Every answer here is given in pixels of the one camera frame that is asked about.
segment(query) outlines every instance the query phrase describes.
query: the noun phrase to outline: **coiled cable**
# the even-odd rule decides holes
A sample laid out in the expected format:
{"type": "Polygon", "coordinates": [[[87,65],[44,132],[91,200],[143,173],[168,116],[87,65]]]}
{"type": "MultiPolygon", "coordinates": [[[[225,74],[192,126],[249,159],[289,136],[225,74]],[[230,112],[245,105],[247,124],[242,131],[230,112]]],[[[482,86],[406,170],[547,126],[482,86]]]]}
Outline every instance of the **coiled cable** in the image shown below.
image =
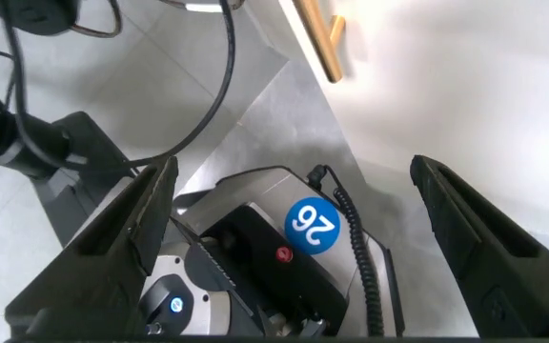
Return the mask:
{"type": "Polygon", "coordinates": [[[340,205],[340,210],[349,223],[351,248],[355,255],[359,276],[361,277],[361,285],[363,286],[366,297],[368,335],[383,336],[384,328],[382,323],[382,308],[380,307],[378,275],[376,274],[372,263],[372,257],[366,246],[359,212],[351,199],[351,195],[347,193],[334,170],[328,165],[318,165],[309,173],[309,185],[320,190],[321,179],[323,179],[327,172],[330,173],[336,183],[334,198],[338,202],[338,205],[340,205]]]}

